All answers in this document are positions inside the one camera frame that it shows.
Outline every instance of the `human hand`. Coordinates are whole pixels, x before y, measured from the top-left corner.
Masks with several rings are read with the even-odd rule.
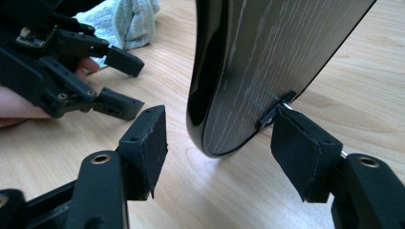
[[[97,72],[99,66],[89,58],[80,60],[75,74],[84,80],[86,73]],[[35,107],[24,97],[0,85],[0,127],[21,123],[29,118],[50,117],[40,107]]]

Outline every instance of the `blue cloth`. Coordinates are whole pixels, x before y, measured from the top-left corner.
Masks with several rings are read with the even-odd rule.
[[[106,0],[76,15],[79,23],[96,28],[96,36],[124,50],[142,47],[155,37],[159,0]],[[104,59],[95,58],[103,67]]]

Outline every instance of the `metal bolt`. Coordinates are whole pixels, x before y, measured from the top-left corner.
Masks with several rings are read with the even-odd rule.
[[[88,95],[95,95],[95,91],[87,91]]]
[[[58,94],[57,98],[60,100],[64,100],[64,99],[68,98],[68,95],[67,94]]]

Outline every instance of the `light wood surface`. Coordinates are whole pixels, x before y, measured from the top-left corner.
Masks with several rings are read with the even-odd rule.
[[[270,152],[271,128],[223,159],[206,157],[185,127],[196,41],[195,3],[161,0],[157,37],[131,51],[138,78],[106,69],[103,86],[166,106],[169,153],[156,198],[129,203],[131,228],[332,228],[328,204],[302,203]],[[344,144],[387,162],[405,183],[405,2],[380,0],[292,107]],[[76,178],[81,160],[114,150],[132,122],[89,112],[0,129],[0,189],[40,196]]]

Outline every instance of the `black curved board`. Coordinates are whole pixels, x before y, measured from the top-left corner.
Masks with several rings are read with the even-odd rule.
[[[290,91],[301,94],[374,0],[197,1],[187,128],[208,156],[235,152]]]

